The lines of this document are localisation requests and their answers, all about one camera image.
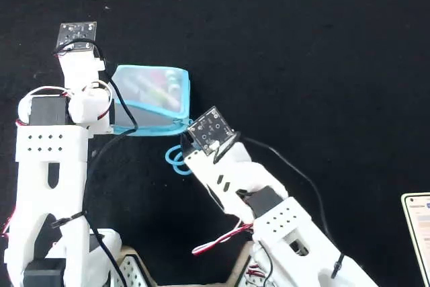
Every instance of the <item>black fabric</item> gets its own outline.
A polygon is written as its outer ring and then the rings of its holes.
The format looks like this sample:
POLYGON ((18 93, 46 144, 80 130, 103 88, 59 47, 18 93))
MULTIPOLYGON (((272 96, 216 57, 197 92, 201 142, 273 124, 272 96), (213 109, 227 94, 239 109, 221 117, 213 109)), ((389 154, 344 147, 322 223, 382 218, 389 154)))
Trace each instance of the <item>black fabric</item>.
MULTIPOLYGON (((96 20, 111 67, 187 69, 192 117, 216 105, 234 129, 273 145, 319 187, 346 255, 381 286, 421 286, 400 195, 430 190, 429 0, 0 0, 0 8, 0 218, 15 201, 17 103, 62 84, 50 56, 60 22, 96 20)), ((235 219, 164 162, 178 143, 126 138, 88 183, 90 212, 159 284, 223 281, 248 237, 191 255, 235 219)), ((309 185, 247 147, 320 224, 309 185)))

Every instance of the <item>robotic arm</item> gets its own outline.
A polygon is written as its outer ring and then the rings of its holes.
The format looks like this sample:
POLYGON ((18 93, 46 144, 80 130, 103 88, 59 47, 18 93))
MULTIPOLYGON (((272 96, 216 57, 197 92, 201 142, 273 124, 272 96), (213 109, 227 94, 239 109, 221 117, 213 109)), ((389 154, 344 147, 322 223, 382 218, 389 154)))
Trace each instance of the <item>robotic arm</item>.
MULTIPOLYGON (((95 22, 62 24, 57 46, 72 39, 95 39, 95 22)), ((99 79, 104 62, 94 57, 90 42, 70 44, 57 53, 64 87, 41 87, 19 103, 16 161, 17 201, 9 226, 5 263, 13 286, 102 286, 111 263, 98 247, 82 216, 87 179, 88 140, 112 132, 112 92, 99 79), (43 91, 60 91, 42 94, 43 91), (48 185, 53 167, 58 184, 48 185), (57 219, 62 238, 45 259, 34 259, 34 243, 48 214, 57 219), (41 278, 41 272, 50 272, 41 278)), ((99 230, 114 257, 121 239, 99 230)))
POLYGON ((252 162, 240 134, 216 108, 188 132, 194 142, 183 145, 186 165, 226 214, 253 224, 252 257, 271 273, 265 287, 376 286, 318 229, 285 187, 252 162))

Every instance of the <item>red and white wire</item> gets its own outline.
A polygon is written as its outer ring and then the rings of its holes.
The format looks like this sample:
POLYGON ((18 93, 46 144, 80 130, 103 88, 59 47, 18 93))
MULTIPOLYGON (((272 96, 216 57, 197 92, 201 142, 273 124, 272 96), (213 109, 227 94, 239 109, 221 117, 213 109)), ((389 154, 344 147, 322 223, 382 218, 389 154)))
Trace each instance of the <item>red and white wire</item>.
POLYGON ((244 224, 241 227, 238 228, 234 228, 233 230, 225 233, 224 235, 222 235, 221 237, 217 238, 217 240, 215 241, 211 241, 208 243, 205 243, 204 245, 199 245, 198 247, 195 247, 192 251, 193 255, 199 255, 207 250, 210 250, 211 248, 213 248, 215 245, 219 244, 219 243, 223 243, 226 242, 227 240, 229 240, 232 236, 237 235, 240 232, 243 232, 249 228, 251 228, 253 225, 252 224, 244 224))
POLYGON ((15 213, 15 210, 13 210, 11 216, 9 218, 7 218, 5 224, 3 225, 3 228, 1 229, 0 236, 2 236, 2 237, 8 237, 7 231, 9 230, 9 226, 11 224, 11 220, 12 220, 12 217, 13 217, 14 213, 15 213))

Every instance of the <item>wire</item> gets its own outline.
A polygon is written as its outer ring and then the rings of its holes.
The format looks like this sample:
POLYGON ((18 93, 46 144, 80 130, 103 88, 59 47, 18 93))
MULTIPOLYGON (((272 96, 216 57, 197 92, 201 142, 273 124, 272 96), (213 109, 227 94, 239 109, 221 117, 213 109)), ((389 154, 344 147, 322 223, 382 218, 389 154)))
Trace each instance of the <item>wire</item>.
POLYGON ((34 95, 35 93, 42 91, 42 90, 61 90, 63 93, 66 93, 68 95, 72 95, 73 92, 71 92, 70 89, 66 89, 65 87, 55 87, 52 85, 45 85, 43 87, 37 87, 33 90, 31 90, 29 93, 27 93, 24 97, 29 97, 30 95, 34 95))
POLYGON ((289 162, 284 156, 281 155, 281 153, 279 151, 274 149, 272 146, 269 146, 269 145, 265 144, 264 142, 261 142, 261 141, 258 141, 258 140, 255 140, 255 139, 252 139, 249 137, 243 137, 243 140, 250 142, 254 145, 260 146, 262 148, 269 149, 272 153, 274 153, 276 156, 278 156, 286 165, 288 165, 291 169, 293 169, 298 175, 302 176, 310 184, 310 186, 312 186, 312 189, 315 192, 316 198, 318 199, 318 207, 320 209, 320 217, 321 217, 321 222, 323 225, 322 227, 324 229, 325 235, 331 240, 331 242, 333 244, 335 244, 333 237, 330 234, 329 225, 327 224, 327 220, 325 217, 323 199, 321 197, 321 194, 320 194, 317 186, 311 180, 311 178, 308 177, 306 174, 304 174, 302 171, 300 171, 299 168, 297 168, 296 166, 291 164, 291 162, 289 162))
POLYGON ((271 276, 271 275, 272 275, 272 273, 273 273, 273 262, 272 262, 272 260, 271 260, 271 258, 270 258, 269 253, 267 252, 266 248, 264 247, 264 245, 263 245, 263 243, 262 243, 261 241, 260 241, 260 246, 263 248, 264 252, 266 252, 266 256, 267 256, 267 258, 269 258, 269 263, 270 263, 270 270, 269 270, 269 273, 268 273, 268 275, 266 276, 266 279, 264 279, 264 283, 263 283, 263 287, 266 287, 266 283, 267 283, 267 281, 269 280, 270 276, 271 276))
POLYGON ((3 228, 1 229, 0 237, 1 238, 9 238, 9 235, 7 234, 7 231, 9 230, 13 215, 15 214, 15 208, 12 211, 12 214, 6 219, 5 224, 3 225, 3 228))
MULTIPOLYGON (((100 162, 101 158, 103 157, 103 155, 106 153, 106 151, 108 151, 111 147, 113 147, 117 142, 119 142, 120 140, 122 140, 123 138, 125 138, 127 135, 132 134, 133 132, 136 132, 139 128, 136 119, 134 118, 133 114, 131 113, 131 111, 128 109, 124 99, 122 98, 122 95, 120 93, 120 90, 118 89, 117 85, 115 84, 114 80, 112 80, 111 75, 106 71, 108 65, 106 62, 106 57, 103 55, 103 52, 101 51, 101 48, 97 45, 97 43, 94 40, 90 40, 89 38, 75 38, 74 40, 71 40, 69 42, 66 42, 62 45, 60 45, 59 47, 57 47, 54 52, 53 55, 58 55, 61 52, 64 52, 65 48, 67 46, 70 46, 71 44, 74 43, 78 43, 78 42, 86 42, 86 43, 91 43, 92 45, 94 45, 94 48, 96 49, 96 51, 98 52, 98 55, 100 57, 101 60, 103 60, 104 65, 105 65, 105 69, 102 71, 104 73, 104 75, 106 76, 106 78, 108 79, 108 81, 112 84, 112 87, 114 88, 116 95, 118 97, 118 99, 120 100, 121 106, 123 107, 124 111, 126 112, 127 116, 129 117, 129 119, 131 120, 131 122, 133 123, 133 128, 124 131, 123 133, 119 134, 118 136, 113 137, 110 141, 108 141, 103 148, 100 150, 100 152, 94 157, 94 159, 92 160, 89 168, 88 168, 88 172, 87 172, 87 184, 85 185, 84 188, 84 192, 83 192, 83 209, 87 210, 87 192, 88 192, 88 183, 90 182, 90 179, 93 177, 95 168, 97 166, 97 164, 100 162)), ((111 261, 113 267, 115 268, 117 274, 119 275, 122 285, 123 287, 127 287, 127 283, 126 283, 126 279, 124 277, 124 275, 122 274, 120 268, 118 267, 118 264, 116 263, 114 256, 111 254, 111 252, 109 251, 109 249, 106 247, 106 245, 103 242, 103 237, 99 234, 99 231, 97 230, 97 228, 93 225, 92 221, 89 220, 88 214, 85 216, 85 218, 87 219, 88 225, 91 228, 91 230, 93 231, 95 238, 97 239, 100 247, 105 251, 107 257, 109 258, 109 260, 111 261)))
POLYGON ((192 250, 192 253, 193 253, 193 255, 199 255, 203 252, 206 252, 207 250, 210 250, 213 247, 215 247, 215 245, 217 245, 219 243, 226 242, 232 236, 237 235, 238 233, 243 232, 243 231, 251 228, 252 226, 253 225, 251 223, 251 224, 244 224, 243 226, 241 226, 239 228, 235 228, 235 229, 225 233, 221 237, 217 238, 217 240, 215 240, 215 241, 211 241, 211 242, 205 243, 204 245, 199 245, 198 247, 195 247, 192 250))
POLYGON ((170 149, 168 149, 166 151, 164 158, 165 158, 166 162, 168 162, 170 165, 172 165, 173 170, 176 173, 183 175, 183 176, 186 176, 186 175, 191 174, 192 171, 191 171, 191 169, 188 169, 187 171, 183 171, 183 170, 178 168, 178 166, 185 165, 185 161, 183 161, 183 159, 180 161, 180 158, 182 158, 182 152, 179 151, 173 159, 170 158, 170 154, 173 151, 176 151, 176 150, 181 149, 181 148, 182 148, 181 145, 176 145, 176 146, 171 147, 170 149))
POLYGON ((109 258, 110 262, 112 263, 113 267, 115 268, 115 271, 118 273, 123 287, 127 287, 126 279, 124 278, 124 275, 122 274, 120 267, 116 263, 114 256, 111 254, 110 250, 108 249, 108 247, 106 247, 105 243, 103 242, 103 237, 100 235, 99 231, 94 226, 94 224, 89 220, 87 215, 85 215, 85 218, 87 219, 88 225, 94 233, 95 239, 97 240, 97 242, 99 243, 99 245, 103 249, 103 251, 105 251, 107 257, 109 258))
POLYGON ((248 270, 247 271, 247 275, 257 276, 257 277, 260 277, 260 278, 266 277, 266 275, 263 272, 260 272, 259 270, 248 270))

